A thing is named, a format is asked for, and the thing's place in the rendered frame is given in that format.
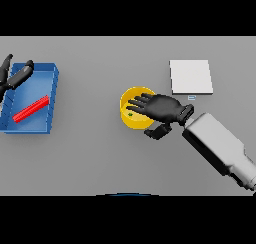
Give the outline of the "blue tray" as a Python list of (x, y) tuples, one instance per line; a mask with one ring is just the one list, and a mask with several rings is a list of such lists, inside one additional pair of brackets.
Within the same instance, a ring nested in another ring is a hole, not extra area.
[[(35, 63), (34, 72), (15, 90), (5, 92), (0, 111), (0, 132), (6, 134), (49, 134), (52, 128), (59, 71), (55, 63)], [(49, 104), (16, 123), (12, 117), (47, 95)]]

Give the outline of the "pale square measuring scale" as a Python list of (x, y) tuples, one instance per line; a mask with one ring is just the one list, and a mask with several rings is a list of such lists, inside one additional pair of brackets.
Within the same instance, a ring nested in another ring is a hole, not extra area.
[(170, 60), (171, 90), (175, 95), (211, 95), (213, 85), (207, 60)]

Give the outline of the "yellow bowl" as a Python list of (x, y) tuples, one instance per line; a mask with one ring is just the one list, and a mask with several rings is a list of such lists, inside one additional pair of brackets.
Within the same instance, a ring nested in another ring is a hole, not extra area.
[(120, 117), (127, 127), (134, 130), (147, 129), (154, 123), (154, 121), (147, 116), (127, 109), (127, 106), (129, 106), (128, 101), (132, 100), (135, 96), (140, 96), (142, 93), (154, 95), (154, 92), (147, 87), (135, 86), (126, 90), (120, 98)]

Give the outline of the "red beaker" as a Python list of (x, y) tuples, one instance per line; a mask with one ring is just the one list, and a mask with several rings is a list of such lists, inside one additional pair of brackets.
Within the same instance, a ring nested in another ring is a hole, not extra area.
[(15, 123), (21, 122), (22, 120), (28, 118), (29, 116), (31, 116), (35, 112), (37, 112), (37, 111), (41, 110), (42, 108), (44, 108), (45, 106), (47, 106), (49, 104), (49, 101), (50, 101), (50, 99), (47, 95), (41, 97), (39, 100), (36, 100), (32, 104), (23, 108), (18, 113), (14, 114), (12, 116), (13, 121)]

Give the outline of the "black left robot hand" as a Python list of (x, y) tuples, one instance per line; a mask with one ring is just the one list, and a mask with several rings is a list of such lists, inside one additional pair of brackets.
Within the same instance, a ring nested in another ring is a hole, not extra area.
[(30, 78), (34, 71), (34, 62), (28, 60), (21, 70), (15, 73), (12, 77), (9, 77), (8, 72), (12, 58), (13, 55), (9, 54), (0, 66), (0, 103), (3, 101), (4, 94), (7, 90), (15, 90)]

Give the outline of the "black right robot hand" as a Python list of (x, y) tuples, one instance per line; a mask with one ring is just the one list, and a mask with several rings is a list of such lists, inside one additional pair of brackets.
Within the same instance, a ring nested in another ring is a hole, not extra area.
[(183, 106), (177, 99), (167, 95), (142, 93), (128, 101), (128, 110), (145, 115), (148, 118), (161, 122), (156, 129), (146, 129), (144, 134), (159, 140), (171, 130), (171, 124), (177, 122), (184, 126), (189, 117), (194, 113), (194, 106), (188, 104)]

